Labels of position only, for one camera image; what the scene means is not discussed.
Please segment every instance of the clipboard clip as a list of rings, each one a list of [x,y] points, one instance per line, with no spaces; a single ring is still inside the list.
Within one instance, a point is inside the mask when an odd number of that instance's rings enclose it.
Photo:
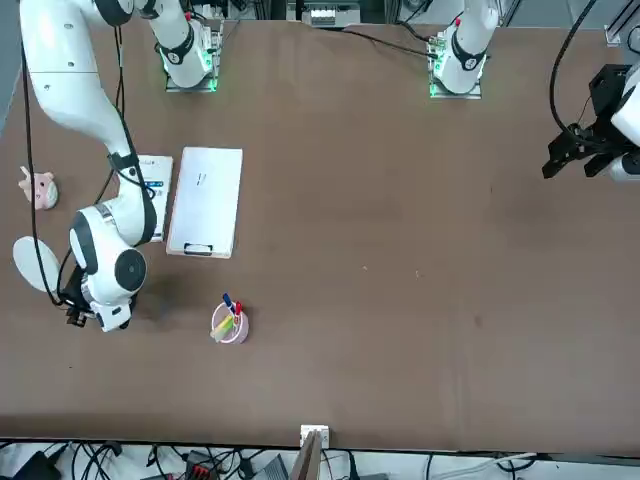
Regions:
[[[200,243],[185,242],[182,249],[185,255],[194,255],[198,257],[210,257],[213,255],[213,245],[203,245]]]

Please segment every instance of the blue marker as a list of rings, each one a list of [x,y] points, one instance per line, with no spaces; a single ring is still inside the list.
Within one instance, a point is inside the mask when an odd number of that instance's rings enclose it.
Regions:
[[[227,306],[227,308],[229,309],[229,311],[235,315],[236,314],[236,309],[233,306],[233,303],[231,303],[231,298],[229,298],[229,294],[225,293],[224,295],[222,295],[222,300],[224,300],[224,304]]]

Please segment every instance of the pink cup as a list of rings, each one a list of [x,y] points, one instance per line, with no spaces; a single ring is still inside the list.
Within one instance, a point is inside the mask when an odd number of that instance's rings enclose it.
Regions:
[[[220,325],[220,323],[230,315],[229,309],[222,302],[213,312],[213,316],[211,317],[211,331]],[[219,343],[226,344],[238,344],[245,341],[249,335],[249,318],[245,315],[244,311],[240,312],[240,322],[238,325],[234,325],[233,328],[227,332],[222,340]]]

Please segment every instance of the stuffed animal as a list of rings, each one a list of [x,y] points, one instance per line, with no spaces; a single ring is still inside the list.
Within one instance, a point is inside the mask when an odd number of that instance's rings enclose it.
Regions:
[[[22,173],[27,178],[18,182],[18,186],[24,190],[27,200],[31,201],[31,176],[29,170],[20,167]],[[53,173],[34,173],[34,181],[36,182],[36,201],[34,207],[36,210],[53,208],[58,201],[58,187],[53,181]]]

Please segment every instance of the white clipboard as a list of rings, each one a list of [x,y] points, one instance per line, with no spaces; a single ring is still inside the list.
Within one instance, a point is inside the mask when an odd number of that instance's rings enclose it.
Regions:
[[[242,150],[185,147],[167,239],[169,255],[230,258]]]

